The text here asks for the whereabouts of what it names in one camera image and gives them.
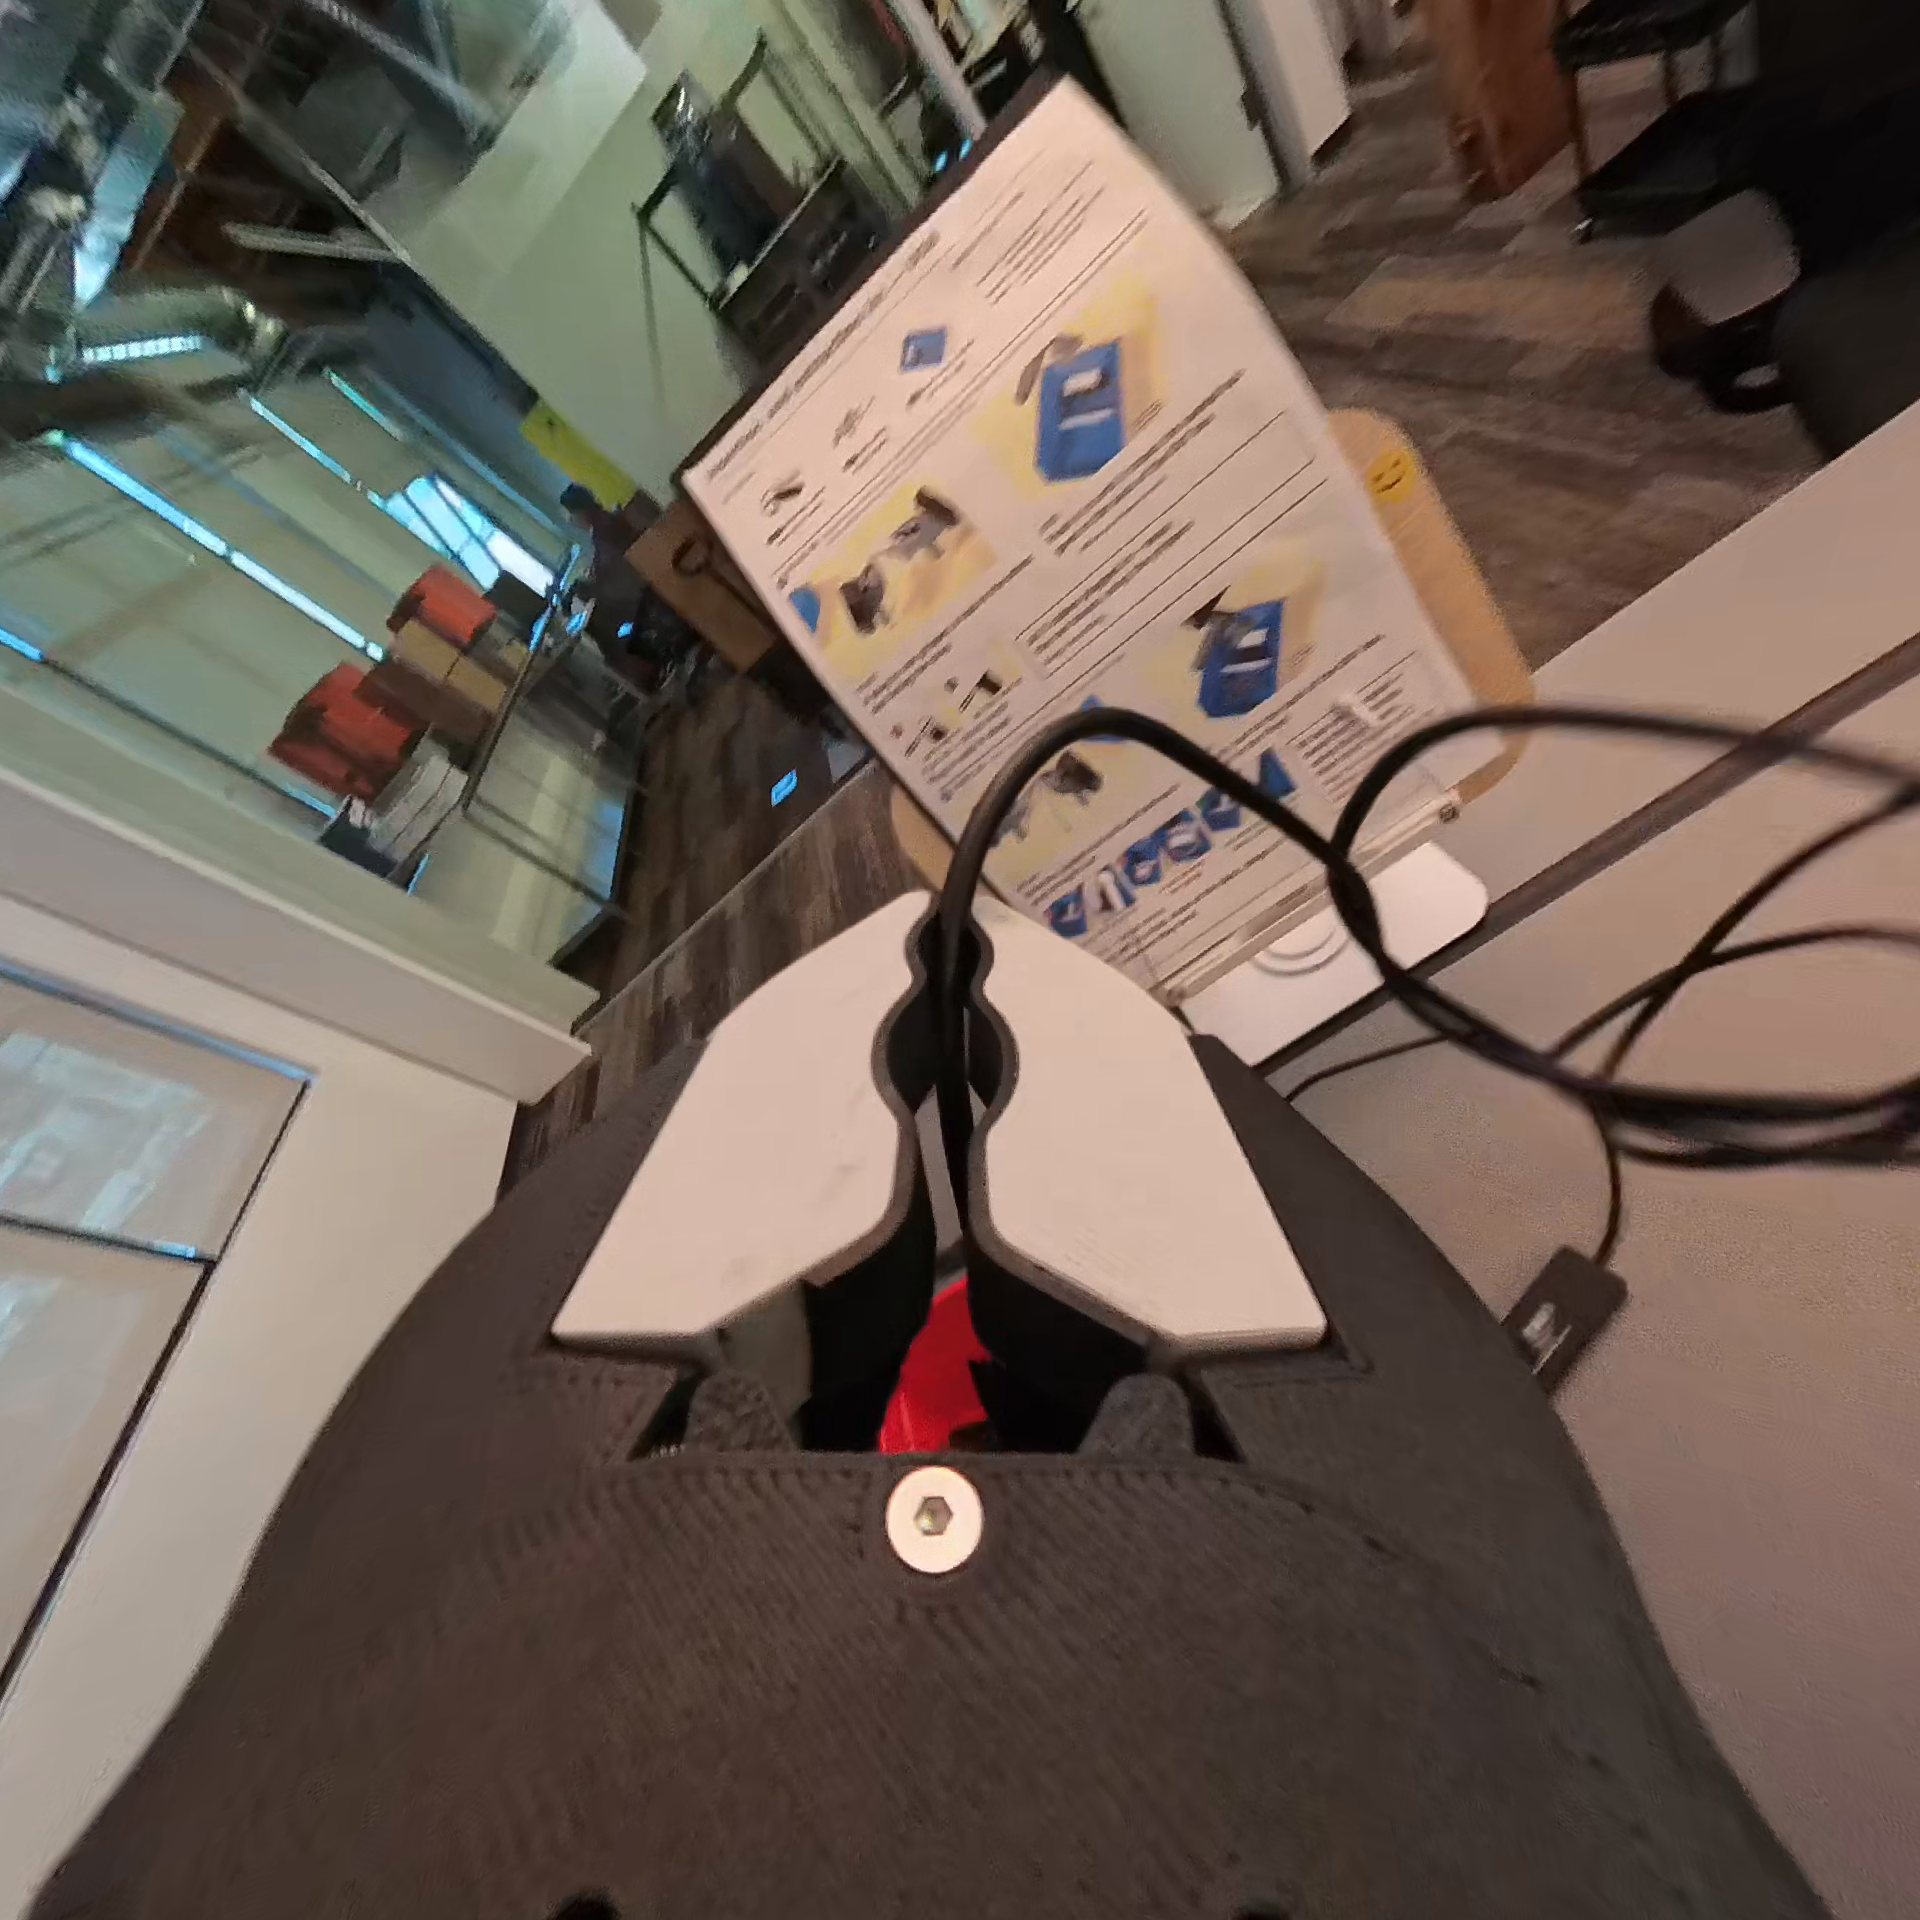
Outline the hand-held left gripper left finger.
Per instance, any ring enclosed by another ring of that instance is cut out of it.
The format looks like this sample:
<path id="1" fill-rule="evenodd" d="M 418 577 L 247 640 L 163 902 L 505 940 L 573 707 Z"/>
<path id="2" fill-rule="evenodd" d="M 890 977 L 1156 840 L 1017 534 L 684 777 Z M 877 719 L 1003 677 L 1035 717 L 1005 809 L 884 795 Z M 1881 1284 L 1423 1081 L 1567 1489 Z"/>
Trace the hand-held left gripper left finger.
<path id="1" fill-rule="evenodd" d="M 548 1326 L 569 1357 L 757 1383 L 875 1441 L 938 1296 L 930 892 L 805 953 L 700 1044 Z"/>

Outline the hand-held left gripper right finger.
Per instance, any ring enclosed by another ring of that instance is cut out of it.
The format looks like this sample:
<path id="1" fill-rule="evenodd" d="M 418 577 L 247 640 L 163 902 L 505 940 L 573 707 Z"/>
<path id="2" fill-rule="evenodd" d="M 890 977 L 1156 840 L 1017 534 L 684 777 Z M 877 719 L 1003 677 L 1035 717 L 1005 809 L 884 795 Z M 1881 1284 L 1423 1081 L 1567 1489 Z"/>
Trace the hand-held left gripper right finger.
<path id="1" fill-rule="evenodd" d="M 1077 1448 L 1126 1377 L 1330 1339 L 1182 1021 L 1029 918 L 959 942 L 955 1199 L 1002 1448 Z"/>

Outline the red plastic box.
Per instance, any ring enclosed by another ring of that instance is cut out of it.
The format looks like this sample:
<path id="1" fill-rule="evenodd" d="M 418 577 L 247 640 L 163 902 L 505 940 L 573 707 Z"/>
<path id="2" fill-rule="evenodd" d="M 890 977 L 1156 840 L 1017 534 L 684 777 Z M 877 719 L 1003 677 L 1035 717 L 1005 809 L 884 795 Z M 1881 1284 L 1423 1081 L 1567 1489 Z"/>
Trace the red plastic box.
<path id="1" fill-rule="evenodd" d="M 875 1435 L 882 1455 L 987 1453 L 999 1448 L 975 1371 L 990 1360 L 975 1336 L 970 1279 L 942 1286 L 911 1336 Z"/>

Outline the black usb hub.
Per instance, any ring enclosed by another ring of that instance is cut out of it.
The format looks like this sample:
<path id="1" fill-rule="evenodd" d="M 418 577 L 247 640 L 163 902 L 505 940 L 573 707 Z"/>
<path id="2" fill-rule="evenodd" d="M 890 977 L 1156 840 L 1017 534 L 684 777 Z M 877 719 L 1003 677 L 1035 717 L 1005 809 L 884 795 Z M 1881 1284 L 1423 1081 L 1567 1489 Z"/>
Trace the black usb hub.
<path id="1" fill-rule="evenodd" d="M 1626 1300 L 1626 1283 L 1609 1263 L 1562 1245 L 1503 1311 L 1502 1332 L 1531 1381 L 1553 1396 Z"/>

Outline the white sign stand base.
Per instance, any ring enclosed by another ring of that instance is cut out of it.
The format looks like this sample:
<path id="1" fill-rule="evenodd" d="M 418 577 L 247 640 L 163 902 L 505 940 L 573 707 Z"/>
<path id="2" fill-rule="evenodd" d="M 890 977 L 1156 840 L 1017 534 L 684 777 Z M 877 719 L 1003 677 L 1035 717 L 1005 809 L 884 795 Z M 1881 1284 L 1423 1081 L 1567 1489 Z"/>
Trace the white sign stand base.
<path id="1" fill-rule="evenodd" d="M 1385 945 L 1406 968 L 1471 932 L 1490 907 L 1483 879 L 1436 843 L 1406 853 L 1367 879 Z M 1374 959 L 1337 912 L 1324 907 L 1193 995 L 1182 1014 L 1193 1033 L 1260 1067 L 1379 990 Z"/>

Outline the large orange case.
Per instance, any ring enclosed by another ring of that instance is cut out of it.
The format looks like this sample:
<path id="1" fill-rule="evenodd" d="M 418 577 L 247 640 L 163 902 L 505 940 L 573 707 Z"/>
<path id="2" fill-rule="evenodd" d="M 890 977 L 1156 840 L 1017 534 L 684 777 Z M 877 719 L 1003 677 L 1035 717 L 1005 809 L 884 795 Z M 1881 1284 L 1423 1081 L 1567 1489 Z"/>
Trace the large orange case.
<path id="1" fill-rule="evenodd" d="M 366 694 L 369 672 L 342 662 L 285 713 L 270 756 L 337 799 L 373 801 L 396 780 L 423 729 Z"/>

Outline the brown cardboard box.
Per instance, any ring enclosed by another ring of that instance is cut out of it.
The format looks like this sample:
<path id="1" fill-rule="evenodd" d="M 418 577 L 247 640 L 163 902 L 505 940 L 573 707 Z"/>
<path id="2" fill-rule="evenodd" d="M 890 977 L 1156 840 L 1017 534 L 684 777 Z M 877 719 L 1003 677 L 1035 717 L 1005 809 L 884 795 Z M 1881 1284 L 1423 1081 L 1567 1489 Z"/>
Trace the brown cardboard box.
<path id="1" fill-rule="evenodd" d="M 628 563 L 740 677 L 785 646 L 762 596 L 690 499 L 676 495 L 649 520 L 631 544 Z"/>

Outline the large grid window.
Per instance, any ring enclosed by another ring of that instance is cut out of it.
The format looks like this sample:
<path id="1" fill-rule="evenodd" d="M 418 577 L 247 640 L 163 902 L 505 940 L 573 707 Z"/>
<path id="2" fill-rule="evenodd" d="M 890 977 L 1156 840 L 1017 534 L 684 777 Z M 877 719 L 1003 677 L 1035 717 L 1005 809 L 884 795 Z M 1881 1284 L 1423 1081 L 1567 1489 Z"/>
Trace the large grid window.
<path id="1" fill-rule="evenodd" d="M 305 1091 L 295 1064 L 5 968 L 5 1689 Z"/>

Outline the small orange case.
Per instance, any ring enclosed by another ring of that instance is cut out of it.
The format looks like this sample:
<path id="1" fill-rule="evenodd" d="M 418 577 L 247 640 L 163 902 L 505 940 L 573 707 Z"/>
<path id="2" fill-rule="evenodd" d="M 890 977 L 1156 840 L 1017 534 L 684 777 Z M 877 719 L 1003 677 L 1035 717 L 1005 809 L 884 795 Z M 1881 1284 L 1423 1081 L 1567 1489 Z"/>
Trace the small orange case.
<path id="1" fill-rule="evenodd" d="M 402 590 L 387 625 L 391 633 L 421 625 L 460 652 L 471 652 L 494 625 L 497 615 L 497 603 L 471 588 L 463 575 L 447 567 L 430 567 Z"/>

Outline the printed instruction sheet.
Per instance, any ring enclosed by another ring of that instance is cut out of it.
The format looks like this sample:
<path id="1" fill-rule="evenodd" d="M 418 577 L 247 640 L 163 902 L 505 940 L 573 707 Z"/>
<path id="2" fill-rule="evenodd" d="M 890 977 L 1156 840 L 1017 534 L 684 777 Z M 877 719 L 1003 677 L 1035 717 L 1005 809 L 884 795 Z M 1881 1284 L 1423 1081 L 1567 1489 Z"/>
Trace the printed instruction sheet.
<path id="1" fill-rule="evenodd" d="M 948 833 L 1103 709 L 1330 832 L 1388 745 L 1474 707 L 1275 323 L 1070 80 L 1023 86 L 681 487 Z M 1431 843 L 1497 749 L 1414 761 L 1356 864 Z M 1052 756 L 986 879 L 1179 1013 L 1329 907 L 1306 853 L 1113 736 Z"/>

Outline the black metal rack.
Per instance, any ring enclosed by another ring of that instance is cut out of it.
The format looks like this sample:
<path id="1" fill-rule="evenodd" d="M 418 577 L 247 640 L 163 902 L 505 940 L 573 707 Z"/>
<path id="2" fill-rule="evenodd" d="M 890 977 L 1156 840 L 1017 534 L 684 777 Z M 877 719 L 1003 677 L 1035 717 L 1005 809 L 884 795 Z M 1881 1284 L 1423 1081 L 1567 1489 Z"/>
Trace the black metal rack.
<path id="1" fill-rule="evenodd" d="M 782 363 L 838 307 L 891 217 L 769 30 L 719 86 L 681 71 L 652 125 L 663 172 L 631 207 L 639 257 L 663 257 L 748 363 Z"/>

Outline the black office chair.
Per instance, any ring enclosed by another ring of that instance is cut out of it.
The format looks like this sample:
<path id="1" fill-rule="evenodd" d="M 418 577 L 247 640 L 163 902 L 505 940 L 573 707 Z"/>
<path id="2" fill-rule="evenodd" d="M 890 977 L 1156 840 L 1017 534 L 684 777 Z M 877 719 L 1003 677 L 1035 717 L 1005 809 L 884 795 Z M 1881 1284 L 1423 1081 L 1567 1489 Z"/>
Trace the black office chair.
<path id="1" fill-rule="evenodd" d="M 1577 237 L 1654 237 L 1649 336 L 1719 411 L 1823 459 L 1918 399 L 1918 5 L 1556 5 Z M 1591 164 L 1579 76 L 1657 60 L 1666 107 Z"/>

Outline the wooden cabinet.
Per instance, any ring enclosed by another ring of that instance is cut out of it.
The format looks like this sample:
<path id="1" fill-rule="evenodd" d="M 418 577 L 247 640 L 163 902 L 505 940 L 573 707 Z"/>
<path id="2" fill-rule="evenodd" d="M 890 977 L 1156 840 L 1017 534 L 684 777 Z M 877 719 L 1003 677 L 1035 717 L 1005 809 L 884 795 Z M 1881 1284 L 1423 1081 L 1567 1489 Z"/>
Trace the wooden cabinet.
<path id="1" fill-rule="evenodd" d="M 1577 143 L 1573 83 L 1553 51 L 1559 3 L 1423 3 L 1447 143 L 1470 204 L 1517 192 Z"/>

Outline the yellow wall sign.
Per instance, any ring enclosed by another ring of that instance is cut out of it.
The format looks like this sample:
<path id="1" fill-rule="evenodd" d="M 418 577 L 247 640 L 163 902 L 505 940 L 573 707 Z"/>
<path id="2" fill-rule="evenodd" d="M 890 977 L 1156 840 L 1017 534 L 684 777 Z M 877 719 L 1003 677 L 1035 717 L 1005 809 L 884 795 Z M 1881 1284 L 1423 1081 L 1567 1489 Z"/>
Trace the yellow wall sign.
<path id="1" fill-rule="evenodd" d="M 634 495 L 634 477 L 550 401 L 535 399 L 518 420 L 518 431 L 535 452 L 565 473 L 572 485 L 588 488 L 599 504 L 622 509 Z"/>

